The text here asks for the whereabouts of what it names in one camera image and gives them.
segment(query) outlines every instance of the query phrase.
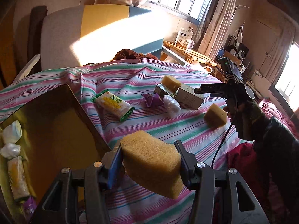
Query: striped tablecloth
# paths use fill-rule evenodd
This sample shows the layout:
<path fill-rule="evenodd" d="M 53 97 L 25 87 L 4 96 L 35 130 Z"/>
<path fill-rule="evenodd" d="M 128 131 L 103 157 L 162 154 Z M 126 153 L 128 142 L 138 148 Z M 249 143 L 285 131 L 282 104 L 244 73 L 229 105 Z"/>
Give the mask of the striped tablecloth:
<path fill-rule="evenodd" d="M 203 116 L 212 103 L 223 107 L 225 101 L 205 94 L 198 110 L 183 106 L 180 114 L 171 119 L 163 106 L 147 108 L 141 96 L 143 93 L 152 93 L 164 75 L 172 75 L 192 87 L 198 87 L 201 83 L 220 82 L 203 70 L 150 59 L 52 69 L 26 77 L 0 92 L 0 122 L 35 97 L 62 84 L 69 84 L 111 148 L 124 135 L 144 130 L 167 143 L 181 140 L 187 151 L 210 165 L 229 123 L 217 130 L 210 130 Z M 91 102 L 92 97 L 105 89 L 136 108 L 123 123 Z M 214 166 L 221 167 L 225 163 L 226 152 L 241 142 L 232 127 Z M 120 188 L 108 195 L 107 207 L 111 223 L 186 223 L 193 199 L 194 191 L 185 187 L 178 199 L 171 200 L 142 188 L 125 176 Z"/>

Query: silver bolt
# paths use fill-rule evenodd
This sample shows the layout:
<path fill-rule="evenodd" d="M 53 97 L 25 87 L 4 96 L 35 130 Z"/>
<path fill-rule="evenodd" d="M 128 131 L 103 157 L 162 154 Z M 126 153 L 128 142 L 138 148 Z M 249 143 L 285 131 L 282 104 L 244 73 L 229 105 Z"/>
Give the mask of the silver bolt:
<path fill-rule="evenodd" d="M 101 161 L 96 161 L 95 163 L 94 163 L 94 166 L 95 167 L 101 167 L 103 164 L 102 164 L 102 162 Z"/>
<path fill-rule="evenodd" d="M 196 166 L 202 168 L 202 167 L 205 167 L 205 164 L 204 164 L 204 162 L 200 161 L 196 164 Z"/>
<path fill-rule="evenodd" d="M 230 172 L 231 174 L 236 174 L 238 171 L 237 171 L 235 168 L 230 168 L 230 169 L 229 169 L 229 172 Z"/>
<path fill-rule="evenodd" d="M 70 169 L 68 167 L 65 167 L 61 170 L 62 173 L 68 173 Z"/>

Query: product box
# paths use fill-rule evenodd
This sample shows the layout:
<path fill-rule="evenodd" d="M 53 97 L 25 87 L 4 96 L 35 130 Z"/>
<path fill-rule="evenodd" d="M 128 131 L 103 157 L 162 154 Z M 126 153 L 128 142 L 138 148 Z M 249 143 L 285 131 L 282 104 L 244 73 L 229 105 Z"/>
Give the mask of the product box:
<path fill-rule="evenodd" d="M 192 32 L 188 32 L 186 30 L 181 29 L 178 32 L 178 35 L 176 37 L 174 44 L 186 49 L 192 39 L 192 36 L 193 36 Z"/>
<path fill-rule="evenodd" d="M 179 103 L 184 103 L 195 110 L 198 110 L 202 102 L 204 101 L 203 94 L 194 94 L 194 89 L 183 83 L 176 93 L 173 93 L 170 89 L 163 86 L 162 84 L 158 84 L 156 85 L 154 93 L 157 93 L 161 99 L 163 99 L 165 95 L 170 95 Z"/>
<path fill-rule="evenodd" d="M 195 110 L 198 110 L 204 101 L 204 95 L 195 94 L 194 88 L 182 83 L 176 93 L 175 100 L 184 103 Z"/>

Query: purple wrapper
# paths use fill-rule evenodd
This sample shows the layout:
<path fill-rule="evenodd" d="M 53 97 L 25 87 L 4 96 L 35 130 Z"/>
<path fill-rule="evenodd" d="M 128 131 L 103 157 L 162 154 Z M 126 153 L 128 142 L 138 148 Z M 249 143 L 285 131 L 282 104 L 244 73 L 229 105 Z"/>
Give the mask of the purple wrapper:
<path fill-rule="evenodd" d="M 145 93 L 145 94 L 141 94 L 141 96 L 144 97 L 145 102 L 149 108 L 154 108 L 157 106 L 164 105 L 163 101 L 160 99 L 160 97 L 157 93 L 154 93 L 154 94 Z"/>
<path fill-rule="evenodd" d="M 32 196 L 30 196 L 28 198 L 28 200 L 25 201 L 24 204 L 22 204 L 22 209 L 23 209 L 23 213 L 24 213 L 26 221 L 29 222 L 35 209 L 36 209 L 36 203 Z"/>

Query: yellow sponge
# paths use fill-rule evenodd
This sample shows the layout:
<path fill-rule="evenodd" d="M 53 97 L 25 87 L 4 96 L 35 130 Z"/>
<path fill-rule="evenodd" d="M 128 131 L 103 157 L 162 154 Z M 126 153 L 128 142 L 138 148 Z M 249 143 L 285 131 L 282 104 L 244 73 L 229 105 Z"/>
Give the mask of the yellow sponge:
<path fill-rule="evenodd" d="M 162 78 L 161 83 L 169 88 L 172 92 L 176 93 L 176 91 L 178 90 L 178 88 L 181 86 L 181 83 L 179 80 L 175 79 L 173 76 L 164 76 Z"/>
<path fill-rule="evenodd" d="M 205 113 L 204 120 L 211 128 L 222 127 L 227 122 L 227 113 L 216 104 L 212 104 Z"/>
<path fill-rule="evenodd" d="M 176 199 L 183 189 L 181 155 L 167 144 L 139 130 L 121 139 L 124 166 L 131 179 L 142 187 Z"/>

